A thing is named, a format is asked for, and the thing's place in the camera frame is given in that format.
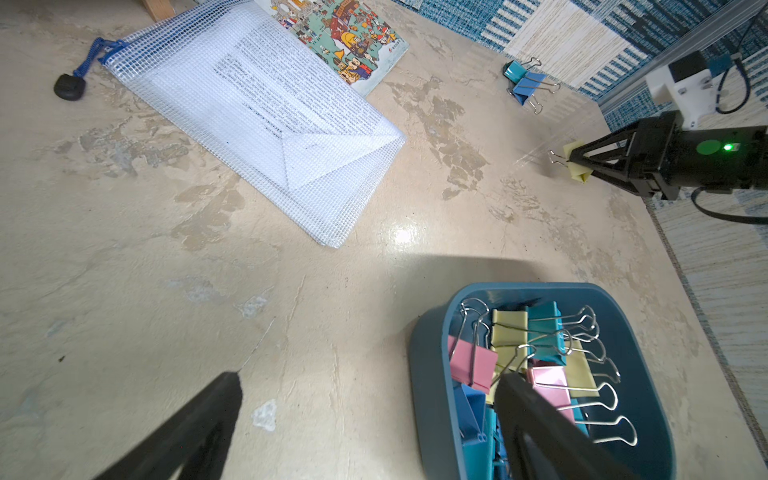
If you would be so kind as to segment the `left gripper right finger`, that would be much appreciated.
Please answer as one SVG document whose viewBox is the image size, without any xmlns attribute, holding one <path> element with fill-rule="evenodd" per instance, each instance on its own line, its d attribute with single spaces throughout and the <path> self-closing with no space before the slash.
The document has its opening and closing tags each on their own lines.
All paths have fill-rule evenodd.
<svg viewBox="0 0 768 480">
<path fill-rule="evenodd" d="M 516 373 L 497 382 L 495 408 L 514 479 L 634 479 Z"/>
</svg>

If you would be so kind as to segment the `teal plastic storage box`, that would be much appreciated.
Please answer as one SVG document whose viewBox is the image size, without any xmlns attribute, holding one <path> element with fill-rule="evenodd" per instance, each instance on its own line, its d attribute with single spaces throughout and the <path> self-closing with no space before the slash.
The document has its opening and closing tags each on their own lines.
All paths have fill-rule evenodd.
<svg viewBox="0 0 768 480">
<path fill-rule="evenodd" d="M 607 355 L 622 375 L 618 410 L 634 422 L 639 434 L 635 447 L 615 442 L 605 449 L 643 479 L 675 477 L 674 445 L 665 413 L 629 321 L 611 295 L 589 283 L 475 283 L 423 314 L 408 345 L 414 415 L 427 478 L 467 476 L 447 364 L 448 336 L 459 304 L 466 298 L 478 298 L 490 307 L 533 300 L 554 301 L 565 310 L 593 307 Z"/>
</svg>

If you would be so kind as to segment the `pink binder clip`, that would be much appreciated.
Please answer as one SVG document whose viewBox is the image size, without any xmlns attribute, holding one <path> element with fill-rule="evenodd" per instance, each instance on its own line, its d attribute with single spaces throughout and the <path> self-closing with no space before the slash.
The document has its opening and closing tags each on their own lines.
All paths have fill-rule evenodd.
<svg viewBox="0 0 768 480">
<path fill-rule="evenodd" d="M 491 348 L 490 308 L 478 298 L 459 303 L 448 336 L 451 377 L 483 394 L 489 394 L 498 354 Z"/>
<path fill-rule="evenodd" d="M 619 413 L 619 396 L 610 382 L 572 386 L 565 368 L 560 366 L 533 367 L 527 371 L 527 380 L 594 444 L 638 444 L 637 430 L 628 417 Z"/>
</svg>

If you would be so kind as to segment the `yellow binder clip pile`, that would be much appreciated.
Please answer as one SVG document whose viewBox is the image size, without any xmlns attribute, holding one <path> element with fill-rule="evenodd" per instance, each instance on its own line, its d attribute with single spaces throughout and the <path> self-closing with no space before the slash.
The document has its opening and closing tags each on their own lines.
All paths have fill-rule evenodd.
<svg viewBox="0 0 768 480">
<path fill-rule="evenodd" d="M 565 375 L 572 398 L 594 398 L 599 396 L 603 383 L 616 386 L 621 383 L 621 374 L 610 357 L 607 357 L 598 343 L 598 352 L 584 347 L 579 340 L 573 340 L 571 354 L 566 357 Z"/>
</svg>

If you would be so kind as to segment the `teal binder clip pile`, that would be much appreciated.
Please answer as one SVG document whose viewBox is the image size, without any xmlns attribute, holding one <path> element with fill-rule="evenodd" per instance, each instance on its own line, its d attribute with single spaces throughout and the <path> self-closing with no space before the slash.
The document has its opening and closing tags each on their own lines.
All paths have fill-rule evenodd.
<svg viewBox="0 0 768 480">
<path fill-rule="evenodd" d="M 575 314 L 563 314 L 554 301 L 528 306 L 527 343 L 535 349 L 534 359 L 565 366 L 578 346 L 599 339 L 595 311 L 588 305 Z"/>
</svg>

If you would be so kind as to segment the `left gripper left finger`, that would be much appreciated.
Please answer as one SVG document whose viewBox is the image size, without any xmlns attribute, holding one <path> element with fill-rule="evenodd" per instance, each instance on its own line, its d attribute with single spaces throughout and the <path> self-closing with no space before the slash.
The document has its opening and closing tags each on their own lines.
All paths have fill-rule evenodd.
<svg viewBox="0 0 768 480">
<path fill-rule="evenodd" d="M 243 393 L 236 372 L 223 372 L 99 479 L 219 479 Z"/>
</svg>

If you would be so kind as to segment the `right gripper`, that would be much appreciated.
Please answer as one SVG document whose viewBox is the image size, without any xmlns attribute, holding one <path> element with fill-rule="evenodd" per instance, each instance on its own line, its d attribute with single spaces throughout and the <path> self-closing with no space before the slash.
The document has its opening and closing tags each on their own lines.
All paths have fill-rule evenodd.
<svg viewBox="0 0 768 480">
<path fill-rule="evenodd" d="M 596 167 L 592 176 L 640 197 L 659 193 L 666 200 L 682 188 L 713 193 L 767 188 L 767 128 L 730 127 L 684 130 L 677 112 L 635 122 L 633 128 L 611 132 L 575 147 L 571 162 L 616 164 Z"/>
</svg>

